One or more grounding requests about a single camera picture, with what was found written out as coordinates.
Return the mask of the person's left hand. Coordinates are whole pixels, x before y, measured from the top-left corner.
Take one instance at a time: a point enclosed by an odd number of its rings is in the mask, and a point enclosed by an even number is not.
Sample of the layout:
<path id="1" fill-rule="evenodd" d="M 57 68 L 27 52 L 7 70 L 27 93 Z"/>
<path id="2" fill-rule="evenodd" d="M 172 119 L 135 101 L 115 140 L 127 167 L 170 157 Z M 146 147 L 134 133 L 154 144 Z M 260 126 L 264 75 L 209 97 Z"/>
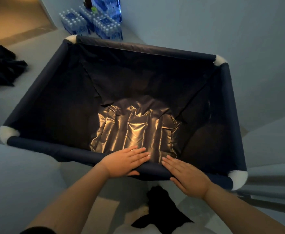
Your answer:
<path id="1" fill-rule="evenodd" d="M 116 151 L 105 156 L 98 165 L 105 168 L 110 178 L 127 176 L 132 170 L 136 170 L 140 165 L 146 163 L 149 159 L 144 157 L 140 160 L 130 160 L 129 157 L 137 153 L 147 152 L 146 148 L 138 148 L 130 152 Z"/>

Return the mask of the person's right hand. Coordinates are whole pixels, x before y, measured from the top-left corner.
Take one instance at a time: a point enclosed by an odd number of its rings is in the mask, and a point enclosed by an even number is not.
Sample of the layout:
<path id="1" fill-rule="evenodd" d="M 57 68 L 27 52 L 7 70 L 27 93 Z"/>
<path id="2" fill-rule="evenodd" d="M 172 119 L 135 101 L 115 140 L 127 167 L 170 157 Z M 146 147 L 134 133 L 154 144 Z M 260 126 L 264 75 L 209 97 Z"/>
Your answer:
<path id="1" fill-rule="evenodd" d="M 214 188 L 211 180 L 195 166 L 194 171 L 170 171 L 170 173 L 183 185 L 181 191 L 187 196 L 204 199 L 206 194 Z"/>

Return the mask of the person's right forearm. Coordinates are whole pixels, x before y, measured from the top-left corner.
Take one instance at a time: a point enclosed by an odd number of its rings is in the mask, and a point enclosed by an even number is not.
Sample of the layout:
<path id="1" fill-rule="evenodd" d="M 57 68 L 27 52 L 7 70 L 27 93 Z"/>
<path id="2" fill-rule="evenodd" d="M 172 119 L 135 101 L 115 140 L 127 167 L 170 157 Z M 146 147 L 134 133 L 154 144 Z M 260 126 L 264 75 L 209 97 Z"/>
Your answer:
<path id="1" fill-rule="evenodd" d="M 283 224 L 215 184 L 203 199 L 233 234 L 285 234 Z"/>

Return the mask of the person's left forearm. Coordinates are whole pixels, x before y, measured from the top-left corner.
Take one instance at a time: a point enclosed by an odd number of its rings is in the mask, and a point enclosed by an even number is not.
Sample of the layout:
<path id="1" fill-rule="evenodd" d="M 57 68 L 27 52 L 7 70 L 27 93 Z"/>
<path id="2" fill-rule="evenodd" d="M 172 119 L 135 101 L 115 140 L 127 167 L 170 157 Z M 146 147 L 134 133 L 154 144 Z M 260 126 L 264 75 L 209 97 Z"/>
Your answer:
<path id="1" fill-rule="evenodd" d="M 56 234 L 81 234 L 99 192 L 109 179 L 105 168 L 95 165 L 26 227 L 48 227 Z"/>

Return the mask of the shiny dark plastic liner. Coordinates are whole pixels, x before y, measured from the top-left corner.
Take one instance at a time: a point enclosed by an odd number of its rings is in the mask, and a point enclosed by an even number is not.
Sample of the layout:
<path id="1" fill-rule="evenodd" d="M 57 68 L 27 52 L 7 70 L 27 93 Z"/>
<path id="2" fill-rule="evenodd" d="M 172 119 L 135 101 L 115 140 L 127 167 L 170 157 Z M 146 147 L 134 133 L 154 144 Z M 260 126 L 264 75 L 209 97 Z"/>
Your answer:
<path id="1" fill-rule="evenodd" d="M 101 106 L 98 121 L 89 145 L 93 152 L 112 153 L 137 145 L 146 148 L 150 161 L 158 164 L 162 157 L 176 158 L 180 153 L 177 139 L 181 122 L 164 102 L 149 95 Z"/>

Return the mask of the black cloth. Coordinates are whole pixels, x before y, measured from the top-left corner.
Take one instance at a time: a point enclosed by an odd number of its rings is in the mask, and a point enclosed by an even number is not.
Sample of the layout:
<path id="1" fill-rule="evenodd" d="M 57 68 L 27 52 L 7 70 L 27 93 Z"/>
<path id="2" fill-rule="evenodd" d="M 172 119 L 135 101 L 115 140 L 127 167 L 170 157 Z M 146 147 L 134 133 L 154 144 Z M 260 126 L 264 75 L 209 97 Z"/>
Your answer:
<path id="1" fill-rule="evenodd" d="M 172 232 L 186 223 L 194 223 L 176 207 L 168 192 L 161 186 L 153 186 L 147 192 L 148 214 L 137 219 L 131 226 L 146 228 L 153 224 L 162 234 Z"/>

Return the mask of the dark navy fabric laundry bin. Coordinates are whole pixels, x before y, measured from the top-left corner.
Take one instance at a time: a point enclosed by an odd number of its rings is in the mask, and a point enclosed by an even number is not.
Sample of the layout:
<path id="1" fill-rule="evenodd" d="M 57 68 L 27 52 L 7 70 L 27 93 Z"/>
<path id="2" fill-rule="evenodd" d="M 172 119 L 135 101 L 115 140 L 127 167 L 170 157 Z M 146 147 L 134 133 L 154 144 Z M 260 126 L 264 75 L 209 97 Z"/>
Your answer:
<path id="1" fill-rule="evenodd" d="M 145 95 L 164 102 L 181 122 L 177 159 L 224 189 L 246 183 L 230 68 L 218 55 L 67 37 L 0 127 L 0 139 L 59 162 L 93 166 L 109 154 L 89 147 L 100 107 Z M 133 178 L 142 181 L 172 177 L 150 160 L 136 170 Z"/>

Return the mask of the person's black sleeve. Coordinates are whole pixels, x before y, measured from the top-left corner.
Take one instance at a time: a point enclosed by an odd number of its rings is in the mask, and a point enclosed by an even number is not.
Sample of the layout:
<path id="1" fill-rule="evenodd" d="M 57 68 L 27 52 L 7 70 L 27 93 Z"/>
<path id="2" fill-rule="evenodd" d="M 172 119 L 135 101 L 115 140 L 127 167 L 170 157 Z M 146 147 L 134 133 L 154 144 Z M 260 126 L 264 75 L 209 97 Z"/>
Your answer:
<path id="1" fill-rule="evenodd" d="M 19 234 L 56 234 L 56 232 L 47 227 L 31 227 L 23 230 Z"/>

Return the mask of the shrink-wrapped water bottle pack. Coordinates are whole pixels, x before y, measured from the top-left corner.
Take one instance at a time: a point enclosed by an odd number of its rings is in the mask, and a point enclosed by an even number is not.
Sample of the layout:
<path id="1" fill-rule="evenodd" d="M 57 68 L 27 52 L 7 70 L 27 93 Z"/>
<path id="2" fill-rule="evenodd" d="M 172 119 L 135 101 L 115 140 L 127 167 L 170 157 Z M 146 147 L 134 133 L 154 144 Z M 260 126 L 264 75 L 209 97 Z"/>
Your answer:
<path id="1" fill-rule="evenodd" d="M 97 10 L 107 14 L 118 23 L 122 22 L 120 0 L 92 0 L 92 4 Z"/>
<path id="2" fill-rule="evenodd" d="M 91 19 L 94 25 L 94 32 L 101 39 L 123 41 L 121 25 L 108 15 L 98 15 Z"/>
<path id="3" fill-rule="evenodd" d="M 59 12 L 63 27 L 70 35 L 89 36 L 87 21 L 73 8 Z"/>
<path id="4" fill-rule="evenodd" d="M 87 26 L 90 32 L 95 32 L 94 19 L 98 17 L 97 13 L 94 13 L 92 10 L 85 8 L 84 6 L 79 6 L 80 15 L 86 20 Z"/>

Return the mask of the pile of black clothes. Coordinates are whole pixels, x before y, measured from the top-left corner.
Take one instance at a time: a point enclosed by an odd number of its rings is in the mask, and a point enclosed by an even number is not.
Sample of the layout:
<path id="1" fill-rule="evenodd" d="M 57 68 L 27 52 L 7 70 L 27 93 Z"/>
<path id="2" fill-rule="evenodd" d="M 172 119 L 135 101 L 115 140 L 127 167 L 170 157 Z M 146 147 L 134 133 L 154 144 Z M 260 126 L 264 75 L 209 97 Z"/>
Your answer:
<path id="1" fill-rule="evenodd" d="M 14 81 L 27 70 L 24 60 L 17 60 L 16 55 L 0 45 L 0 86 L 14 87 Z"/>

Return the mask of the grey metal rail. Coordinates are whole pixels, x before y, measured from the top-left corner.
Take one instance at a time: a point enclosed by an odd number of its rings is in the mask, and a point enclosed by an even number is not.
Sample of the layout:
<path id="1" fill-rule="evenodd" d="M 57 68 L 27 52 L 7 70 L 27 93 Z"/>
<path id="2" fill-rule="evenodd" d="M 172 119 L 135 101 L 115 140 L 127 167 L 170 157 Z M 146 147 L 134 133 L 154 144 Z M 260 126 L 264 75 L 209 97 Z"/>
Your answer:
<path id="1" fill-rule="evenodd" d="M 248 191 L 235 191 L 233 193 L 250 205 L 285 212 L 285 194 L 260 191 L 254 193 Z"/>

